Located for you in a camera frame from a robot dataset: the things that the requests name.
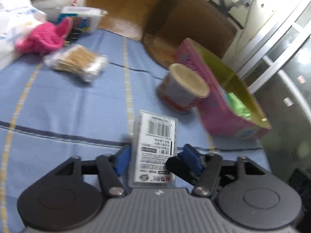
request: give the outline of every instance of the pink box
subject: pink box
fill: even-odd
[[[198,104],[200,118],[212,135],[258,139],[272,127],[245,83],[213,53],[185,39],[175,52],[176,60],[198,73],[210,88],[209,97]],[[251,110],[252,118],[237,116],[225,92],[233,92]]]

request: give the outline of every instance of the white box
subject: white box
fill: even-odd
[[[139,111],[134,122],[130,187],[171,187],[175,176],[166,170],[168,158],[177,154],[178,120]]]

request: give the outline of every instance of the glass door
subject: glass door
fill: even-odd
[[[311,0],[296,10],[238,75],[273,129],[260,139],[275,175],[311,171]]]

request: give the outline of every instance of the barcode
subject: barcode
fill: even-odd
[[[171,126],[169,124],[163,124],[149,120],[148,133],[152,135],[170,138]]]

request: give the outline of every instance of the yellow stripe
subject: yellow stripe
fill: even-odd
[[[206,136],[207,136],[207,140],[211,143],[209,147],[210,152],[215,152],[215,146],[214,146],[212,136],[208,132],[206,132]]]
[[[28,83],[26,84],[24,91],[19,98],[18,104],[14,111],[13,117],[10,121],[9,131],[7,132],[7,136],[5,139],[4,151],[2,153],[1,159],[1,169],[0,169],[0,207],[1,207],[1,220],[2,220],[2,229],[3,233],[9,233],[9,228],[7,226],[7,209],[6,209],[6,200],[5,200],[5,182],[7,178],[7,163],[9,159],[9,152],[11,147],[11,142],[13,138],[13,131],[16,127],[17,118],[21,112],[21,109],[24,105],[24,102],[27,98],[28,92],[31,88],[32,83],[36,79],[39,70],[41,69],[42,64],[37,65],[35,71],[32,73]]]
[[[123,65],[124,65],[124,86],[125,86],[125,100],[126,113],[128,117],[128,132],[133,135],[134,111],[132,101],[132,91],[130,82],[130,70],[128,69],[128,46],[127,39],[123,37]]]

